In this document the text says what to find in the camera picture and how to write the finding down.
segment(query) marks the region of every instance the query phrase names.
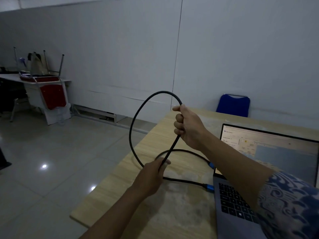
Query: person's left hand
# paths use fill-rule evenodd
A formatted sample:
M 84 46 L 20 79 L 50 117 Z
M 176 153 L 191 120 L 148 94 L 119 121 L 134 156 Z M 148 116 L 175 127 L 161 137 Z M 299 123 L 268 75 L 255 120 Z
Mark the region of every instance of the person's left hand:
M 168 164 L 171 164 L 169 160 L 166 160 L 159 170 L 163 159 L 164 158 L 158 158 L 153 162 L 146 163 L 130 187 L 138 193 L 142 199 L 155 194 L 162 184 L 164 170 Z

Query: laptop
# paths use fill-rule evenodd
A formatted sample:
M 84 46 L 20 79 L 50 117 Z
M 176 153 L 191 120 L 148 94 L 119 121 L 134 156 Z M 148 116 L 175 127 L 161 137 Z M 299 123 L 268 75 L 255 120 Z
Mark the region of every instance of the laptop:
M 220 139 L 253 160 L 317 183 L 319 141 L 229 124 L 223 124 Z M 218 239 L 266 239 L 252 209 L 217 168 L 213 181 Z

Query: red chair backrest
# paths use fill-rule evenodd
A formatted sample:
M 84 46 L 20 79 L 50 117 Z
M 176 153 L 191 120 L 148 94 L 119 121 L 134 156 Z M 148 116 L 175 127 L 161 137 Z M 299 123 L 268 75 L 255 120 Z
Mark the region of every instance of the red chair backrest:
M 40 87 L 40 90 L 49 110 L 66 106 L 62 85 L 44 85 Z

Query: sleeve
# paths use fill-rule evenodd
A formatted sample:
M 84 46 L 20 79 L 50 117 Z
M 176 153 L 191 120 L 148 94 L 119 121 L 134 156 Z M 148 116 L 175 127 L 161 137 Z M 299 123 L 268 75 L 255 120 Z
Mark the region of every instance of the sleeve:
M 276 172 L 259 192 L 256 215 L 269 239 L 319 238 L 319 189 Z

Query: desk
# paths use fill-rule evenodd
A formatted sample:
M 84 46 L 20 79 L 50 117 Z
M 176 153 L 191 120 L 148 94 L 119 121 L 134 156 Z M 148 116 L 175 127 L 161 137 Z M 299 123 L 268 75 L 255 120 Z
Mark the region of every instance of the desk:
M 35 106 L 35 107 L 39 107 L 42 109 L 42 111 L 46 117 L 47 124 L 51 125 L 51 124 L 58 122 L 57 110 L 46 109 L 46 106 L 41 99 L 39 87 L 35 82 L 23 81 L 20 79 L 19 74 L 0 74 L 0 78 L 23 83 L 23 85 L 26 89 L 26 93 L 28 95 L 30 105 Z M 71 114 L 70 114 L 71 104 L 68 102 L 68 96 L 67 96 L 66 88 L 65 88 L 65 82 L 68 82 L 68 81 L 70 81 L 70 80 L 62 80 L 62 87 L 63 87 L 63 91 L 65 94 L 66 103 L 67 103 L 66 107 L 62 108 L 62 111 L 61 111 L 64 120 L 71 118 Z M 43 85 L 46 85 L 48 83 L 59 84 L 60 81 L 41 82 L 41 83 L 39 83 L 39 85 L 43 86 Z
M 192 109 L 206 128 L 220 136 L 223 123 L 319 140 L 319 131 L 276 124 L 217 112 Z M 170 148 L 176 135 L 173 122 L 177 112 L 168 113 L 135 147 L 143 163 Z M 181 139 L 175 148 L 189 148 Z M 213 184 L 213 171 L 194 155 L 173 152 L 164 175 Z M 71 218 L 92 226 L 133 183 L 141 167 L 130 152 L 114 171 L 78 205 Z M 217 238 L 214 195 L 199 186 L 164 181 L 159 191 L 147 198 L 134 214 L 123 238 Z

